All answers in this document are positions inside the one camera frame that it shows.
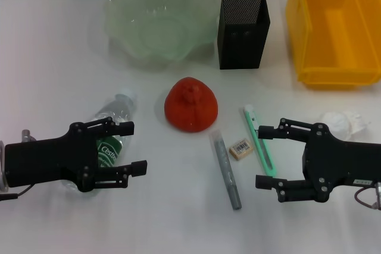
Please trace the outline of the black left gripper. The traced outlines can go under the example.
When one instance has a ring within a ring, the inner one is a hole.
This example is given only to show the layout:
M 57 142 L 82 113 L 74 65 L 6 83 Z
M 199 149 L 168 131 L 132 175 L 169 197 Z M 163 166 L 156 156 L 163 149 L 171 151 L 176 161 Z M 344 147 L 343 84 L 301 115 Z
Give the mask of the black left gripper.
M 68 180 L 81 192 L 127 188 L 129 177 L 146 175 L 148 163 L 132 162 L 98 169 L 96 140 L 134 135 L 132 121 L 116 123 L 106 117 L 85 124 L 72 124 L 58 138 L 5 146 L 5 178 L 9 187 Z

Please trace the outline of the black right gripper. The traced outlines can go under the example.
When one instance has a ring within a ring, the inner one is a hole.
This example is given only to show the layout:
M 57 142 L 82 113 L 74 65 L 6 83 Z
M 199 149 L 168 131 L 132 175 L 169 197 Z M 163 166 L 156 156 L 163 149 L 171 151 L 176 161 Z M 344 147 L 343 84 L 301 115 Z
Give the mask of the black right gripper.
M 323 123 L 309 124 L 281 118 L 277 127 L 259 126 L 259 139 L 306 142 L 302 170 L 306 180 L 256 175 L 257 189 L 277 192 L 278 201 L 327 202 L 338 186 L 374 188 L 380 202 L 380 145 L 337 139 Z

